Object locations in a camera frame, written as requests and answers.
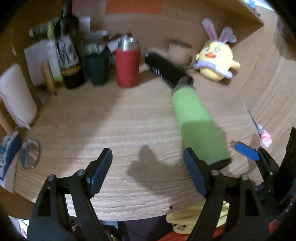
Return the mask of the pink sticky note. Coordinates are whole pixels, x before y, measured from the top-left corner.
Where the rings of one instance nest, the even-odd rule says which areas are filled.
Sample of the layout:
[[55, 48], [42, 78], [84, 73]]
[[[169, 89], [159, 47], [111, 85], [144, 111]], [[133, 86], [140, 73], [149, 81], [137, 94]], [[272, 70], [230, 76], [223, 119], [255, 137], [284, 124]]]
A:
[[72, 10], [77, 16], [99, 16], [105, 14], [106, 1], [74, 0]]

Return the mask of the orange sticky note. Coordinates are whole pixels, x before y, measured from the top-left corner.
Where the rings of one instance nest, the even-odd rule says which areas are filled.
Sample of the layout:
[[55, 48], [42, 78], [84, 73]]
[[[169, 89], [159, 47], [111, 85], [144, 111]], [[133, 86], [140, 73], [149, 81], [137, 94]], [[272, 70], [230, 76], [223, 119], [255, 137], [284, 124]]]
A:
[[109, 0], [106, 1], [107, 14], [146, 14], [160, 15], [163, 1], [155, 0]]

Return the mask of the red thermos flask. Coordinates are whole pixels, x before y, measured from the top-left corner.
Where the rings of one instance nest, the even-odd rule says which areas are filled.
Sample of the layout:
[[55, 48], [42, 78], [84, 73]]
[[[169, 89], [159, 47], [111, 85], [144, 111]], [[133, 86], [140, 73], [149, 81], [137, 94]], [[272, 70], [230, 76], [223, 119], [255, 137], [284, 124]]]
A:
[[141, 48], [133, 37], [122, 39], [115, 51], [116, 80], [120, 87], [130, 88], [139, 83]]

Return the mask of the dark green cup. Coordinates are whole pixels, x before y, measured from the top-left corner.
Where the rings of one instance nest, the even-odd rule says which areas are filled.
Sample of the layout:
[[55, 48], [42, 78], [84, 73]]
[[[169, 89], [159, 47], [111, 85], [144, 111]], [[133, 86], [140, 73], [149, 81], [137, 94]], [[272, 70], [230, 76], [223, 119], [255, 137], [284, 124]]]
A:
[[104, 49], [100, 54], [90, 54], [83, 58], [85, 77], [94, 86], [104, 85], [109, 80], [109, 57], [109, 50]]

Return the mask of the yellow chick plush toy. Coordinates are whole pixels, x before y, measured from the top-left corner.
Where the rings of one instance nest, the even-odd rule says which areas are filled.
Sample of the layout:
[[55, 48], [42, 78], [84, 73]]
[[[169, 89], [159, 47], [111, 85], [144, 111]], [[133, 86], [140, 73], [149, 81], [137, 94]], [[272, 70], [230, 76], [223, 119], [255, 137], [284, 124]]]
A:
[[220, 36], [217, 36], [215, 26], [209, 18], [202, 20], [202, 26], [209, 40], [193, 58], [192, 67], [213, 81], [231, 79], [233, 73], [230, 70], [239, 70], [241, 67], [241, 64], [233, 59], [233, 52], [227, 44], [237, 41], [232, 28], [225, 27]]

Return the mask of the dark wine bottle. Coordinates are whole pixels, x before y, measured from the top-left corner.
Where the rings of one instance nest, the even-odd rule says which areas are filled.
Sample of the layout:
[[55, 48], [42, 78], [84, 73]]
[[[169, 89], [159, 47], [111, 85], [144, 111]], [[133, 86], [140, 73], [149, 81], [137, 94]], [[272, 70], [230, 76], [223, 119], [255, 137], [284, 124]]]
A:
[[72, 13], [72, 1], [62, 1], [61, 16], [55, 25], [58, 62], [67, 89], [86, 81], [78, 50], [79, 20]]

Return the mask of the green tumbler cup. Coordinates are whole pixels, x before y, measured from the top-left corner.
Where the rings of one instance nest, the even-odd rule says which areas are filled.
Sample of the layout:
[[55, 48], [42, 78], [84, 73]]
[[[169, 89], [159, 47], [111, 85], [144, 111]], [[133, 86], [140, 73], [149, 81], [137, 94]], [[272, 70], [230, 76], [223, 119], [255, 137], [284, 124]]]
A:
[[181, 129], [183, 147], [191, 148], [208, 165], [221, 170], [231, 162], [225, 133], [213, 120], [194, 88], [182, 86], [171, 103]]

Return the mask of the white note paper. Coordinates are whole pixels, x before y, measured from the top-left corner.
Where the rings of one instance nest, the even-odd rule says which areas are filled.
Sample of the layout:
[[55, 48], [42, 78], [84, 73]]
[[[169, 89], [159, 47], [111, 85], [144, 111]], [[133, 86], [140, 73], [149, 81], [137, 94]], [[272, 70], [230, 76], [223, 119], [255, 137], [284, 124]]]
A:
[[54, 40], [41, 40], [24, 49], [24, 54], [33, 85], [45, 84], [41, 64], [53, 56]]

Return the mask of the brown lidded mug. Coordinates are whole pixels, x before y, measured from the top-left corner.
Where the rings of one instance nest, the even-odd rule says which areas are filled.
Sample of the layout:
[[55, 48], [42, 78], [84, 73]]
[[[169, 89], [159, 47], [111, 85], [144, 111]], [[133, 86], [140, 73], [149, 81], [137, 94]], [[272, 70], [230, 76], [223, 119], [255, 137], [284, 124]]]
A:
[[192, 59], [191, 49], [192, 45], [189, 43], [176, 39], [170, 39], [168, 46], [168, 59], [171, 63], [179, 67], [186, 67]]

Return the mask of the pink pen with charm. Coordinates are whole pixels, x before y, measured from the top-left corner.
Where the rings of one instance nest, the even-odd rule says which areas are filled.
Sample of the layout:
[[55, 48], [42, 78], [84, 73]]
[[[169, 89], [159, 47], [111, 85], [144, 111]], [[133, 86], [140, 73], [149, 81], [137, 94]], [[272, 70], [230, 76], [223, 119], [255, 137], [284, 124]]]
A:
[[270, 147], [272, 144], [272, 138], [271, 138], [271, 134], [268, 133], [263, 126], [259, 125], [256, 123], [255, 119], [253, 118], [253, 116], [251, 115], [251, 113], [249, 111], [247, 111], [248, 114], [250, 115], [255, 127], [257, 128], [257, 132], [259, 134], [260, 137], [260, 142], [266, 147]]

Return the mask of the black tumbler cup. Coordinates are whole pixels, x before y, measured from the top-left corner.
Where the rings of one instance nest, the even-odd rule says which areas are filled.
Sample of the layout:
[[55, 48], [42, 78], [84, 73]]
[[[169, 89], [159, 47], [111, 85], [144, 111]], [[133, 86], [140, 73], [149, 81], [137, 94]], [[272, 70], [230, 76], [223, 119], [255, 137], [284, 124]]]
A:
[[149, 66], [150, 70], [158, 77], [174, 89], [178, 85], [193, 86], [194, 79], [188, 75], [183, 69], [176, 67], [170, 61], [166, 60], [161, 55], [149, 52], [145, 54], [144, 62]]

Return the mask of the yellow cloth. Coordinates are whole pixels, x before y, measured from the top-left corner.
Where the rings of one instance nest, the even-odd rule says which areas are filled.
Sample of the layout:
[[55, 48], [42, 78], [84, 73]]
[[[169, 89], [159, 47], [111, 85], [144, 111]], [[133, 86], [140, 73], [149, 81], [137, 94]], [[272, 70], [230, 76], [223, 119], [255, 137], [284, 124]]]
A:
[[[205, 201], [201, 201], [196, 205], [190, 206], [174, 213], [166, 215], [166, 221], [173, 226], [175, 233], [184, 235], [190, 234], [193, 230], [198, 218], [201, 215]], [[227, 215], [229, 211], [229, 203], [223, 201], [222, 210], [217, 222], [217, 228], [223, 226], [226, 223]]]

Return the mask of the yellow tube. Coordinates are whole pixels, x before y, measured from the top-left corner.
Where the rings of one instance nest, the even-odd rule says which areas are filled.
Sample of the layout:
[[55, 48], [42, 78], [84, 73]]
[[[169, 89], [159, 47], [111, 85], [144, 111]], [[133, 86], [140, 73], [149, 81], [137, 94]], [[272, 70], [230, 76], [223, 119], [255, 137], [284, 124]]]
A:
[[55, 83], [49, 66], [49, 62], [45, 61], [41, 64], [42, 73], [46, 82], [47, 89], [50, 93], [55, 91]]

